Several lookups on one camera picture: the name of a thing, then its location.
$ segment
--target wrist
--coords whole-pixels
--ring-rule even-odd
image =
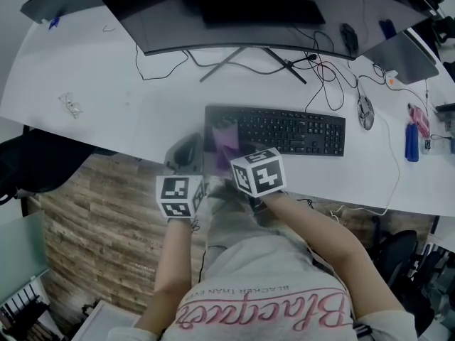
[[[268,206],[270,207],[270,205],[273,205],[274,203],[276,203],[277,201],[281,200],[282,198],[286,197],[287,195],[285,195],[283,192],[273,192],[273,193],[269,193],[268,195],[265,195],[265,196],[262,196],[261,197],[261,200]]]
[[[168,228],[169,227],[175,227],[175,226],[191,228],[191,221],[192,220],[193,219],[181,219],[181,218],[178,218],[178,217],[171,217],[170,219],[168,219]]]

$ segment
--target white t-shirt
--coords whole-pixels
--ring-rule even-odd
[[[239,242],[183,298],[162,340],[357,340],[348,292],[312,261],[303,244],[284,237]],[[373,313],[357,323],[370,326],[376,341],[417,340],[414,316],[404,311]],[[134,328],[115,328],[108,337],[157,339]]]

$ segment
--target monitor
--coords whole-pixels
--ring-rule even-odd
[[[145,55],[246,46],[354,59],[428,17],[423,0],[103,2]]]

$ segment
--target black chair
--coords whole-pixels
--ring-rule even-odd
[[[395,235],[386,233],[387,239],[380,242],[380,218],[372,218],[375,224],[373,247],[368,250],[370,258],[379,274],[389,287],[395,279],[407,273],[412,255],[417,248],[417,233],[413,230],[401,231]]]
[[[374,245],[368,253],[379,274],[388,284],[404,309],[413,314],[417,335],[420,336],[432,323],[434,311],[422,289],[431,280],[434,267],[441,258],[435,251],[422,256],[416,254],[417,233],[406,230],[397,234],[388,234],[387,239],[380,243],[380,218],[374,217],[375,235]],[[417,273],[409,278],[407,275],[413,264],[420,261]]]
[[[34,129],[0,144],[0,205],[18,193],[55,190],[95,152],[96,146]]]
[[[451,16],[433,21],[432,27],[438,44],[445,43],[449,38],[455,38],[455,21]]]

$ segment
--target white cable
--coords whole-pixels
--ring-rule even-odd
[[[379,112],[376,112],[376,115],[378,115],[384,122],[385,122],[385,125],[387,127],[387,135],[388,135],[388,138],[389,138],[389,148],[390,148],[390,153],[392,154],[392,157],[395,161],[395,164],[397,165],[397,169],[398,169],[398,177],[397,177],[397,182],[395,183],[394,187],[393,187],[393,190],[392,192],[390,193],[390,196],[389,196],[389,199],[387,201],[387,204],[385,206],[385,210],[382,212],[382,213],[377,213],[377,212],[374,212],[374,211],[371,211],[371,210],[367,210],[366,208],[363,208],[363,207],[359,207],[359,208],[350,208],[346,205],[342,205],[340,208],[338,208],[336,211],[330,211],[330,214],[332,217],[335,217],[336,220],[338,221],[338,218],[337,216],[335,216],[333,214],[333,212],[337,213],[337,212],[340,212],[340,210],[343,208],[343,207],[346,207],[348,208],[349,210],[352,210],[352,211],[359,211],[359,210],[365,210],[369,213],[373,213],[374,215],[377,215],[377,216],[383,216],[385,215],[385,213],[389,210],[389,205],[390,205],[390,201],[392,200],[392,197],[393,197],[393,194],[395,193],[395,190],[397,189],[397,186],[398,186],[398,183],[400,181],[400,176],[401,176],[401,171],[400,171],[400,165],[398,164],[398,160],[397,158],[395,157],[395,153],[393,152],[393,149],[392,149],[392,139],[390,138],[390,127],[389,127],[389,124],[387,123],[387,121],[379,114]]]

